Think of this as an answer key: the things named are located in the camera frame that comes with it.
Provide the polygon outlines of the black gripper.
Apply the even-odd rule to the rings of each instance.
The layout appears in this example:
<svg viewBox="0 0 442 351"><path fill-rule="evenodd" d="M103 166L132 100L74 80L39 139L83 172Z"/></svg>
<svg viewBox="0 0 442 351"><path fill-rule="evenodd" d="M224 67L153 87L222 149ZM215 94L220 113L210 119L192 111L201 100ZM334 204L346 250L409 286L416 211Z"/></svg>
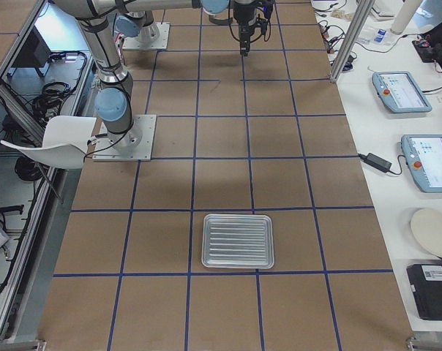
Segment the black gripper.
<svg viewBox="0 0 442 351"><path fill-rule="evenodd" d="M247 35L253 35L256 29L264 35L271 19L270 1L235 1L233 17L239 28L239 52L247 55Z"/></svg>

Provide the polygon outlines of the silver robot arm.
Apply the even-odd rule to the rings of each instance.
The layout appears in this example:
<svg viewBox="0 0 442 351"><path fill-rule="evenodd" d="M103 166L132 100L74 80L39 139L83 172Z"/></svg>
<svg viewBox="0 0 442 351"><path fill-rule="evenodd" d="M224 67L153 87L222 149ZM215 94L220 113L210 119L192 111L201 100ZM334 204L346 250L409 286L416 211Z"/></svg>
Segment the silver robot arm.
<svg viewBox="0 0 442 351"><path fill-rule="evenodd" d="M121 86L127 94L132 90L132 79L118 55L107 18L109 13L203 8L209 14L217 14L228 7L227 1L56 1L55 4L73 16L81 27L96 61L102 87Z"/></svg>
<svg viewBox="0 0 442 351"><path fill-rule="evenodd" d="M231 28L232 22L237 22L238 33L230 33L242 56L248 55L251 44L258 39L269 40L273 1L194 1L192 6L202 8L212 22L217 20L217 14L232 10L233 14L222 24ZM170 24L156 22L150 10L124 12L116 16L115 25L116 41L122 50L165 50L168 46Z"/></svg>

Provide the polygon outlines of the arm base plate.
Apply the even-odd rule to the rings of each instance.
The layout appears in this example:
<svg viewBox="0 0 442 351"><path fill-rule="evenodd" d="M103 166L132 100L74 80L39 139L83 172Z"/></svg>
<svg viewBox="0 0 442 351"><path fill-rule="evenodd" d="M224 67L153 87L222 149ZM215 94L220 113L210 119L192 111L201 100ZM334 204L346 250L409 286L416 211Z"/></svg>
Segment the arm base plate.
<svg viewBox="0 0 442 351"><path fill-rule="evenodd" d="M156 123L156 115L134 115L132 128L115 146L113 143L119 139L116 135L97 140L97 152L91 155L92 159L98 162L150 161Z"/></svg>
<svg viewBox="0 0 442 351"><path fill-rule="evenodd" d="M169 22L154 22L150 26L144 26L136 37L125 38L123 50L165 50L168 46L170 27Z"/></svg>

